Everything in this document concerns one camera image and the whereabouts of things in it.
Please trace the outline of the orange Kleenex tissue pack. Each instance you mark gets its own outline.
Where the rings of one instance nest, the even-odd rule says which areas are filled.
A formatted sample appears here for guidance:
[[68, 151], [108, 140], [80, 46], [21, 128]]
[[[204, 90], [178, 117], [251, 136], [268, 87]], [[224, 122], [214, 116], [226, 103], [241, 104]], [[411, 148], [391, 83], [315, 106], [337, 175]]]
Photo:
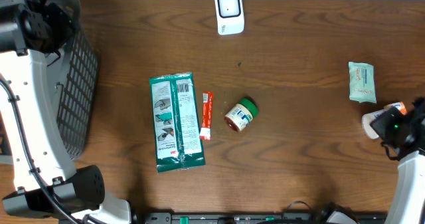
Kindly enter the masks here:
[[398, 109], [400, 111], [400, 113], [403, 114], [403, 115], [407, 114], [407, 109], [406, 109], [403, 102], [395, 102], [395, 103], [387, 104], [386, 106], [384, 106], [385, 110], [390, 110], [391, 108]]

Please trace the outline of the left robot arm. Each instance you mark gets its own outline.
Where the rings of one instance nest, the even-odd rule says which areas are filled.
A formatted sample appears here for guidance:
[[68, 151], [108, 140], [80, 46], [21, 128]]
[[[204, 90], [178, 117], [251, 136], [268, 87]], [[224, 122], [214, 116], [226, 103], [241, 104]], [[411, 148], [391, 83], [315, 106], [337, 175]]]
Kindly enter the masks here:
[[60, 223], [135, 223], [100, 169], [74, 164], [86, 145], [98, 61], [79, 0], [1, 0], [1, 161], [14, 168], [6, 214]]

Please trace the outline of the white round tub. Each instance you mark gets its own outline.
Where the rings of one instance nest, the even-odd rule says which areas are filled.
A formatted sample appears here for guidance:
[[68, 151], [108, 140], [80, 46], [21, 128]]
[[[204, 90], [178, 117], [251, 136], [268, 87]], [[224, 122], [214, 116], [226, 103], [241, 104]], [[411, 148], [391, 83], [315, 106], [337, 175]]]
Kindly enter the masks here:
[[372, 140], [376, 140], [379, 138], [379, 135], [372, 129], [371, 122], [376, 120], [382, 113], [384, 113], [385, 110], [377, 110], [375, 112], [371, 112], [368, 114], [364, 114], [361, 118], [361, 124], [363, 127], [363, 130], [367, 137], [369, 137]]

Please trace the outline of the green white wipes pack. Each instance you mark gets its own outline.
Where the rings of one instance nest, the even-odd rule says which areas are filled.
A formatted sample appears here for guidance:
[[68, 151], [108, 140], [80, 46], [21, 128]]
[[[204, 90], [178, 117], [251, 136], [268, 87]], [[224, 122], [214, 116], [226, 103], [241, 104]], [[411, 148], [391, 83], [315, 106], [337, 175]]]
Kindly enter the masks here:
[[349, 99], [377, 103], [374, 66], [367, 63], [349, 62]]

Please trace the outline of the green lid jar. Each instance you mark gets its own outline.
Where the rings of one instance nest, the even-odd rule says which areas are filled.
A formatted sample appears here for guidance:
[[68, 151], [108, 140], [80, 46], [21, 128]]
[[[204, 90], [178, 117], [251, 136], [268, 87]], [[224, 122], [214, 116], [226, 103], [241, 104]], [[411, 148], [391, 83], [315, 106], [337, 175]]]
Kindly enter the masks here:
[[257, 115], [257, 106], [250, 99], [243, 98], [232, 107], [224, 119], [230, 128], [241, 132]]

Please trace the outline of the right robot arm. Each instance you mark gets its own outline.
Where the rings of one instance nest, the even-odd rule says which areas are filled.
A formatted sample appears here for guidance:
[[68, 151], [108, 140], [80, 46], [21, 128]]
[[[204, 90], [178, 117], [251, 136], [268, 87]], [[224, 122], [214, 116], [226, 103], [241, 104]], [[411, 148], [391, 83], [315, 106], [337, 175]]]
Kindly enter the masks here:
[[424, 98], [407, 114], [392, 107], [371, 122], [390, 160], [398, 162], [398, 181], [384, 224], [424, 222]]

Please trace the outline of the red snack package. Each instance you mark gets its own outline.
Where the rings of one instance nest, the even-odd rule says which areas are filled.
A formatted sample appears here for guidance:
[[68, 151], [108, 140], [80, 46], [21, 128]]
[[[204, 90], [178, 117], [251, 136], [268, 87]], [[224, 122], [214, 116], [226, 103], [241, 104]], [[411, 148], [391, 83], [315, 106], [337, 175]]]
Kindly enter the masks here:
[[213, 92], [203, 92], [203, 122], [201, 125], [200, 139], [211, 139], [211, 121], [213, 111]]

